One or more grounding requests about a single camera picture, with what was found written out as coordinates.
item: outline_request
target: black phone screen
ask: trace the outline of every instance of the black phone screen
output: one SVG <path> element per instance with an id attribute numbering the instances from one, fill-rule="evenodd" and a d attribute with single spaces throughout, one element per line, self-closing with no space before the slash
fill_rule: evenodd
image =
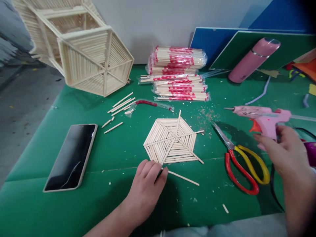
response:
<path id="1" fill-rule="evenodd" d="M 95 125 L 72 125 L 48 177 L 45 191 L 76 188 L 84 168 Z"/>

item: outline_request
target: scissors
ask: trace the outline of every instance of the scissors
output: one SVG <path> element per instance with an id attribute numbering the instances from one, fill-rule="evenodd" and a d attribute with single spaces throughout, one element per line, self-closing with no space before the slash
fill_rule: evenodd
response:
<path id="1" fill-rule="evenodd" d="M 223 131 L 219 128 L 219 126 L 215 122 L 212 121 L 212 125 L 217 130 L 218 134 L 223 139 L 223 141 L 225 142 L 225 145 L 228 148 L 228 153 L 225 153 L 225 166 L 226 166 L 226 170 L 227 170 L 227 173 L 228 173 L 229 177 L 237 185 L 237 187 L 240 188 L 245 193 L 247 193 L 249 195 L 257 195 L 259 193 L 258 184 L 251 177 L 251 175 L 238 163 L 238 161 L 236 160 L 236 157 L 234 155 L 234 150 L 237 151 L 244 158 L 244 160 L 245 160 L 245 162 L 246 162 L 251 174 L 257 180 L 257 182 L 260 183 L 260 184 L 264 184 L 265 185 L 265 184 L 269 184 L 269 182 L 270 182 L 270 175 L 269 175 L 269 171 L 268 171 L 267 166 L 264 164 L 263 160 L 256 153 L 254 153 L 253 151 L 251 151 L 248 148 L 243 147 L 241 145 L 235 146 L 232 143 L 232 141 L 227 138 L 227 136 L 223 133 Z M 260 166 L 262 168 L 263 180 L 261 180 L 258 177 L 258 175 L 257 175 L 256 171 L 254 170 L 254 168 L 253 168 L 248 156 L 243 151 L 246 151 L 247 153 L 252 155 L 258 161 L 258 163 L 260 164 Z M 230 159 L 232 159 L 233 163 L 237 166 L 237 168 L 250 181 L 250 183 L 252 184 L 252 189 L 251 190 L 246 189 L 245 187 L 243 187 L 237 181 L 237 179 L 233 175 L 233 172 L 231 171 L 231 168 L 230 168 Z"/>

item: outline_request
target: green table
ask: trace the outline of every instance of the green table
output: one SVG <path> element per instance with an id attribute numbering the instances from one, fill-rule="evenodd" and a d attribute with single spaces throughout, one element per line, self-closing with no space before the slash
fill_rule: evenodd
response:
<path id="1" fill-rule="evenodd" d="M 269 186 L 259 185 L 257 196 L 250 196 L 236 188 L 224 166 L 226 147 L 213 130 L 218 125 L 236 144 L 244 145 L 259 154 L 268 168 L 271 161 L 256 147 L 248 130 L 252 123 L 223 107 L 242 105 L 262 93 L 266 75 L 255 72 L 240 85 L 232 84 L 227 75 L 208 78 L 209 102 L 165 102 L 175 107 L 171 113 L 162 108 L 138 105 L 132 118 L 123 112 L 111 122 L 124 122 L 108 134 L 101 126 L 111 117 L 107 111 L 118 100 L 134 92 L 136 98 L 153 99 L 151 85 L 139 86 L 136 77 L 145 74 L 144 65 L 133 66 L 132 83 L 107 98 L 65 86 L 34 137 L 9 174 L 0 190 L 0 233 L 2 236 L 80 236 L 108 215 L 127 195 L 136 167 L 147 159 L 143 143 L 157 118 L 181 116 L 198 134 L 194 152 L 204 161 L 171 164 L 168 168 L 200 184 L 195 186 L 173 175 L 151 217 L 135 233 L 151 235 L 162 229 L 215 225 L 239 219 L 280 212 Z M 293 114 L 316 117 L 316 97 L 310 96 L 310 108 L 303 108 L 310 81 L 296 78 L 289 82 L 284 76 L 271 79 L 267 94 L 252 105 L 283 108 Z M 91 151 L 82 185 L 77 190 L 43 193 L 43 187 L 56 160 L 60 147 L 72 124 L 96 123 L 98 132 Z M 316 133 L 315 123 L 290 120 L 289 126 L 301 126 Z M 241 157 L 237 157 L 245 167 Z M 233 172 L 245 187 L 247 180 L 234 166 Z M 276 193 L 283 204 L 282 183 L 277 175 Z M 229 214 L 222 207 L 225 204 Z"/>

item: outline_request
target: black cable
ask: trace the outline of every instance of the black cable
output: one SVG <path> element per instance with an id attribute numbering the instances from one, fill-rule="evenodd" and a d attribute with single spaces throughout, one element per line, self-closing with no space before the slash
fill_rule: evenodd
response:
<path id="1" fill-rule="evenodd" d="M 281 208 L 281 210 L 284 212 L 284 208 L 279 203 L 279 200 L 277 199 L 276 193 L 274 192 L 274 173 L 275 173 L 274 164 L 272 164 L 272 166 L 271 166 L 271 176 L 270 176 L 271 193 L 272 193 L 272 196 L 273 196 L 274 200 L 276 201 L 277 205 L 279 206 L 279 208 Z"/>
<path id="2" fill-rule="evenodd" d="M 312 134 L 310 131 L 306 130 L 305 128 L 295 127 L 293 129 L 302 130 L 302 131 L 306 132 L 309 136 L 311 136 L 312 138 L 314 138 L 316 140 L 316 136 L 314 134 Z"/>

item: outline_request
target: forearm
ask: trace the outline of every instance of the forearm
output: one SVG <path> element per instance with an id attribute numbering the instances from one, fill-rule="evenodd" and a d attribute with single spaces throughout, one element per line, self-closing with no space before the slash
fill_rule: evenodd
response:
<path id="1" fill-rule="evenodd" d="M 301 236 L 315 210 L 316 174 L 306 171 L 283 179 L 285 213 L 289 236 Z"/>
<path id="2" fill-rule="evenodd" d="M 119 205 L 106 218 L 91 229 L 85 237 L 128 237 L 134 228 L 128 224 L 122 206 Z"/>

